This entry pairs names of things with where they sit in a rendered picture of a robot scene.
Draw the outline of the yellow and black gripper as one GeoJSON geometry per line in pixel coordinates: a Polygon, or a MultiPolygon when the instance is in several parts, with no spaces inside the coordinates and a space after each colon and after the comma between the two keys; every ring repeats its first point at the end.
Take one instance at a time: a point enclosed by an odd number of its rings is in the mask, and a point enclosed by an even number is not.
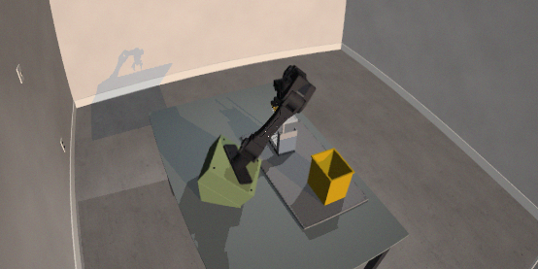
{"type": "Polygon", "coordinates": [[[274,112],[276,112],[276,110],[278,109],[278,106],[280,105],[281,102],[282,102],[282,101],[279,100],[279,98],[278,98],[277,96],[274,97],[274,100],[273,100],[273,101],[271,101],[271,105],[272,105],[272,107],[273,107],[273,109],[274,109],[274,112]]]}

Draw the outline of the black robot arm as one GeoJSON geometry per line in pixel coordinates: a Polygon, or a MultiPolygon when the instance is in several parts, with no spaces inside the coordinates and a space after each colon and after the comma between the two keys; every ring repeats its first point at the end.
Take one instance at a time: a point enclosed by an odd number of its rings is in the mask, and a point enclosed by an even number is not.
{"type": "Polygon", "coordinates": [[[284,71],[283,77],[274,80],[277,97],[282,101],[276,112],[259,130],[254,132],[249,138],[244,139],[239,151],[236,145],[223,146],[240,185],[252,183],[252,178],[246,166],[250,162],[256,162],[274,133],[287,119],[296,113],[301,113],[316,91],[316,88],[308,82],[306,76],[295,65],[289,65],[284,71]],[[281,91],[283,91],[282,95],[281,91]],[[302,97],[297,91],[305,96],[302,97]]]}

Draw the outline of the yellow plastics bin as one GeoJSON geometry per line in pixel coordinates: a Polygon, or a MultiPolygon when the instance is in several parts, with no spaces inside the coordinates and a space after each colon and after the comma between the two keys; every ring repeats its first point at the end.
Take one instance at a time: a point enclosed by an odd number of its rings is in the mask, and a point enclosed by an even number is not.
{"type": "Polygon", "coordinates": [[[325,206],[344,198],[354,173],[352,167],[335,148],[313,154],[311,158],[307,183],[321,203],[325,206]]]}

